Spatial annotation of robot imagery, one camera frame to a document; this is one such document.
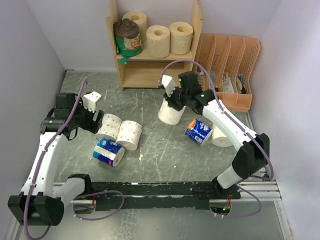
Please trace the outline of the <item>green brown paper roll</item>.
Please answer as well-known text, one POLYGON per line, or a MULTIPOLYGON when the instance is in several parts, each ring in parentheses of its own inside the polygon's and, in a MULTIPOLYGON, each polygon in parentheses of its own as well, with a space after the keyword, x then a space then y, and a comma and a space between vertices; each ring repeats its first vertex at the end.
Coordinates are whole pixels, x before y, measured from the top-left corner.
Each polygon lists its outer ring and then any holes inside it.
POLYGON ((120 65, 125 65, 127 60, 140 54, 142 42, 139 26, 129 18, 122 18, 113 24, 113 33, 117 52, 121 55, 120 65))

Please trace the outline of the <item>beige paper roll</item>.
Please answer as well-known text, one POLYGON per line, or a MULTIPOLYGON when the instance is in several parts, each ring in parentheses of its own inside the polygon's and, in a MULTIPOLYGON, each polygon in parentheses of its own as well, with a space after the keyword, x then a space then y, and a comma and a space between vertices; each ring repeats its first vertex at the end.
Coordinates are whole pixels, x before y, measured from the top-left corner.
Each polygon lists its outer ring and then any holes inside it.
POLYGON ((162 25, 152 25, 146 30, 148 54, 157 59, 166 58, 170 54, 170 30, 162 25))
POLYGON ((145 13, 140 11, 129 11, 123 15, 124 19, 130 19, 134 21, 138 27, 140 32, 141 42, 144 43, 147 40, 147 16, 145 13))
POLYGON ((170 30, 170 51, 176 55, 185 55, 191 49, 193 27, 183 21, 173 22, 170 30))

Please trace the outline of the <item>plain white roll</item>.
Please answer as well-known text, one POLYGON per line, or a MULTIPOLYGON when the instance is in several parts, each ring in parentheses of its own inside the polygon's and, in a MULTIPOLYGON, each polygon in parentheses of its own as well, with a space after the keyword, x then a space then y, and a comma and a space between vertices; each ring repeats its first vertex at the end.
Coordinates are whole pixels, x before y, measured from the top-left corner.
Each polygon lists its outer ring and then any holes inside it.
POLYGON ((218 147, 231 147, 233 144, 229 138, 215 125, 212 125, 212 143, 218 147))
POLYGON ((175 110, 168 106, 168 102, 163 99, 161 107, 158 112, 158 118, 160 121, 167 125, 177 125, 185 111, 185 106, 181 110, 175 110))

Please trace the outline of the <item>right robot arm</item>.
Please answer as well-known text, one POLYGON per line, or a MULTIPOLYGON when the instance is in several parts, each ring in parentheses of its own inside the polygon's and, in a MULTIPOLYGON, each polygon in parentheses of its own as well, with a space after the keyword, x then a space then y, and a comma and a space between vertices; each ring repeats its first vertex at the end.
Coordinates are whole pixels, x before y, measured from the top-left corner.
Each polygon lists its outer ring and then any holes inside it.
POLYGON ((226 135, 237 151, 230 167, 212 180, 213 195, 223 199, 229 194, 230 187, 268 165, 270 139, 239 121, 213 89, 203 90, 193 71, 181 73, 178 77, 180 86, 171 76, 161 77, 159 85, 165 89, 164 98, 169 107, 177 111, 189 107, 204 116, 226 135))

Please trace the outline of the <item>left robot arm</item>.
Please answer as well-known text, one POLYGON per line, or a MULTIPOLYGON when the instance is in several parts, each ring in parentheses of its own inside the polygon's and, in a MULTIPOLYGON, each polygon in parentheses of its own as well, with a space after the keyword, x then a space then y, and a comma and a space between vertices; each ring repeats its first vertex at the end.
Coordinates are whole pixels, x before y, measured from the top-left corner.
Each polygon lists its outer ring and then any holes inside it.
POLYGON ((101 94, 93 91, 79 98, 71 92, 58 93, 52 108, 40 125, 40 142, 29 176, 18 195, 12 195, 8 208, 20 225, 57 226, 65 208, 77 196, 89 199, 94 192, 90 176, 72 174, 59 187, 54 179, 59 159, 72 132, 83 129, 96 134, 104 111, 97 110, 101 94))

